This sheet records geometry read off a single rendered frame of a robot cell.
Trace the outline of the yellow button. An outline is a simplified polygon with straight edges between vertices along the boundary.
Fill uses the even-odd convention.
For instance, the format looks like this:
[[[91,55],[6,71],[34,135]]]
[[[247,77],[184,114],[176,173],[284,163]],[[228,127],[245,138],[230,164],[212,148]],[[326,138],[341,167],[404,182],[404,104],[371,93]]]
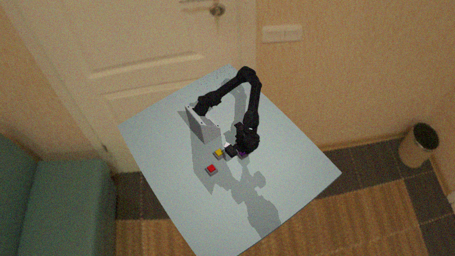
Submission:
[[[226,155],[225,153],[222,151],[221,148],[219,148],[218,150],[214,151],[213,152],[213,155],[216,157],[216,159],[219,161],[221,160],[222,158],[224,158]]]

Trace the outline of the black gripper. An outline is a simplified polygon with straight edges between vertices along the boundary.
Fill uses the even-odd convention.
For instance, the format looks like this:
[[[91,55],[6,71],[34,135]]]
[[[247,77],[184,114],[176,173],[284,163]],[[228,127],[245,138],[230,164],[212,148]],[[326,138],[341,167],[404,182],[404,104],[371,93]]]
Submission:
[[[237,138],[236,135],[235,135],[235,137]],[[260,140],[260,136],[259,136],[258,134],[256,135],[256,137]],[[243,148],[240,148],[240,143],[243,144],[243,142],[242,142],[241,140],[239,140],[238,138],[237,138],[237,140],[235,140],[235,141],[236,141],[236,144],[234,144],[234,146],[229,145],[229,146],[227,146],[227,147],[225,148],[226,153],[227,153],[231,158],[235,157],[235,156],[238,154],[238,152],[240,152],[240,153],[245,152],[245,151],[243,150]],[[237,152],[236,149],[238,150],[238,152]]]

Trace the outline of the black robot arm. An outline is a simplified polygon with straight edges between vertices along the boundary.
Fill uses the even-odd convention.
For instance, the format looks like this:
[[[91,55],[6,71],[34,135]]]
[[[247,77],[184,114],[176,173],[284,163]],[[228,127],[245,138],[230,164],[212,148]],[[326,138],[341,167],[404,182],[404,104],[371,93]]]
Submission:
[[[192,108],[199,116],[205,116],[209,107],[217,106],[221,103],[221,98],[228,94],[230,91],[235,89],[241,83],[249,82],[251,85],[250,100],[248,110],[244,115],[243,124],[241,122],[234,124],[236,127],[236,136],[243,142],[240,143],[240,148],[243,148],[245,153],[248,155],[258,148],[260,140],[256,137],[257,129],[260,122],[260,116],[258,114],[258,103],[260,99],[260,91],[262,84],[256,75],[255,70],[243,66],[237,73],[237,75],[230,79],[218,90],[209,92],[204,96],[198,97],[198,103],[195,108]],[[252,128],[249,129],[249,128]]]

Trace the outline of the red button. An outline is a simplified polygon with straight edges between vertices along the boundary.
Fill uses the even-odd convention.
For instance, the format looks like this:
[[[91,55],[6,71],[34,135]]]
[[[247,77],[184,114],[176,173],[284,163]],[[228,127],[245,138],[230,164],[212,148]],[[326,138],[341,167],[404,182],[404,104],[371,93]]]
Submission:
[[[218,170],[216,169],[216,167],[214,166],[214,164],[210,164],[207,168],[205,168],[207,173],[212,176],[214,174],[216,174],[218,172]]]

